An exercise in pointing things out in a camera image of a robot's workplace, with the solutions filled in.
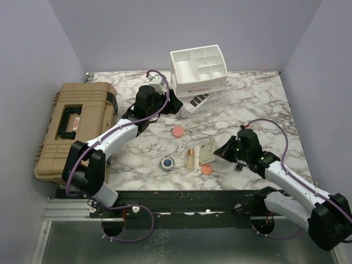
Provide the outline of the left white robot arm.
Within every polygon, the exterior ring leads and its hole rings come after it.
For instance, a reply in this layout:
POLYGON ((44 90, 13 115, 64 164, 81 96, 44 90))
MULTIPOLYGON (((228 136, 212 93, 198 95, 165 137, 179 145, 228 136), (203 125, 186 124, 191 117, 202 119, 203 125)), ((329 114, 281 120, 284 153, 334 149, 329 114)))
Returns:
POLYGON ((88 141, 71 145, 63 169, 66 191, 71 186, 102 203, 102 210, 110 217, 121 212, 118 193, 105 183, 106 163, 113 153, 128 141, 138 137, 161 114, 176 114, 183 103, 172 89, 159 93, 153 86, 139 87, 135 103, 128 108, 115 126, 88 141))

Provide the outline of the white makeup organizer with drawers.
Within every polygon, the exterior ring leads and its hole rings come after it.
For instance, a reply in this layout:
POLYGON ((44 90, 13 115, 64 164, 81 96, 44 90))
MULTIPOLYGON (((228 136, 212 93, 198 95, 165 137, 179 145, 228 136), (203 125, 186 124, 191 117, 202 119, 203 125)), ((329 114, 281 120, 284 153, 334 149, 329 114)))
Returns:
POLYGON ((177 99, 182 101, 202 94, 211 94, 210 100, 218 99, 228 77, 227 65, 219 45, 171 51, 170 61, 170 83, 177 99), (188 93, 190 87, 205 85, 212 89, 188 93))

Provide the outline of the eyeshadow palette plastic sleeve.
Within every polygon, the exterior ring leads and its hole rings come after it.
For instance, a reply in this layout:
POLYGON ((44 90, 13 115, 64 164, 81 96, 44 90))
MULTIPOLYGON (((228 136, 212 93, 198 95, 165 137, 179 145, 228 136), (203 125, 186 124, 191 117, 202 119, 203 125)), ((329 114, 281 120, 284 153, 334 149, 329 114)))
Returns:
POLYGON ((189 97, 182 100, 183 106, 180 109, 180 116, 187 117, 196 113, 201 106, 211 99, 212 95, 209 93, 189 97))

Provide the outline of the round blue lid jar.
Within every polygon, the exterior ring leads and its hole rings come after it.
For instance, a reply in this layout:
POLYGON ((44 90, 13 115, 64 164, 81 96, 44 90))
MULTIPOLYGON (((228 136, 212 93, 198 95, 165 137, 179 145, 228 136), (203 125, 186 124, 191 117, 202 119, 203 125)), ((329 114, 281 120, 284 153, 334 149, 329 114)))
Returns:
POLYGON ((174 168, 175 161, 171 156, 164 156, 160 160, 160 167, 163 171, 171 171, 174 168))

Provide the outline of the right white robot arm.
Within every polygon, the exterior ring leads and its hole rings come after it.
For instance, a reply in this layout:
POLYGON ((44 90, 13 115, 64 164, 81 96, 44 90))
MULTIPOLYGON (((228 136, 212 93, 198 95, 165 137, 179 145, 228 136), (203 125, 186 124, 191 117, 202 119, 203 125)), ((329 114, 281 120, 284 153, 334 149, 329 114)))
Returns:
POLYGON ((288 169, 275 154, 264 151, 257 134, 245 127, 231 136, 214 155, 232 163, 243 162, 283 191, 270 189, 269 194, 254 199, 252 207, 258 215, 277 213, 306 230, 322 250, 330 251, 351 236, 351 209, 347 199, 337 193, 319 189, 288 169))

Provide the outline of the pink round compact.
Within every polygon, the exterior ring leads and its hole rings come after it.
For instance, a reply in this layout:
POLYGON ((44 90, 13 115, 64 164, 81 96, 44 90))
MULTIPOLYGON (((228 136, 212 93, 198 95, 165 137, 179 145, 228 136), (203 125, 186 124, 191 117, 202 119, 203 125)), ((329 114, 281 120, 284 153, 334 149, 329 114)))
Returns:
POLYGON ((182 126, 176 126, 172 129, 172 135, 176 138, 180 138, 184 135, 184 128, 182 126))

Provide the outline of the cream sachet with barcode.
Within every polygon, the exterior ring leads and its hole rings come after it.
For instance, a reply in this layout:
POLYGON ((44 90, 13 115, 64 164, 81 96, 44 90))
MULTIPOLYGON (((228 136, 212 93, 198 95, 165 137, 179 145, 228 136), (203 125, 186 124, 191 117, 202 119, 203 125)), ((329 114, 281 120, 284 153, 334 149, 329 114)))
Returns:
POLYGON ((215 160, 215 149, 216 143, 214 138, 202 141, 198 147, 198 165, 201 166, 213 162, 215 160))

